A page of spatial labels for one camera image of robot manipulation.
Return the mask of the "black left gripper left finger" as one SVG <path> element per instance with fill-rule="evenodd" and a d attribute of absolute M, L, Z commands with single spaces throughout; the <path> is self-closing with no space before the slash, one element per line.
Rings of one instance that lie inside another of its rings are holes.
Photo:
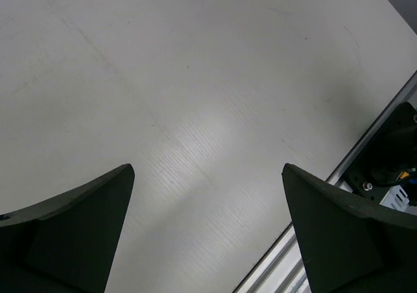
<path fill-rule="evenodd" d="M 130 164 L 1 214 L 2 292 L 104 292 L 130 202 Z"/>

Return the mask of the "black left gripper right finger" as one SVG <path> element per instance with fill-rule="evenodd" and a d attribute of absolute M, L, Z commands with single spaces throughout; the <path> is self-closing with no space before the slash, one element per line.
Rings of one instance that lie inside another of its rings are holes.
<path fill-rule="evenodd" d="M 416 291 L 416 216 L 290 163 L 282 178 L 312 292 Z"/>

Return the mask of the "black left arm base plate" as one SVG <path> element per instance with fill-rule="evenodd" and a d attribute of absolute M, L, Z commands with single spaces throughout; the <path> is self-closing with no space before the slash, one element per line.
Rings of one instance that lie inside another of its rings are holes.
<path fill-rule="evenodd" d="M 401 210 L 416 206 L 416 109 L 399 104 L 343 174 L 352 192 Z"/>

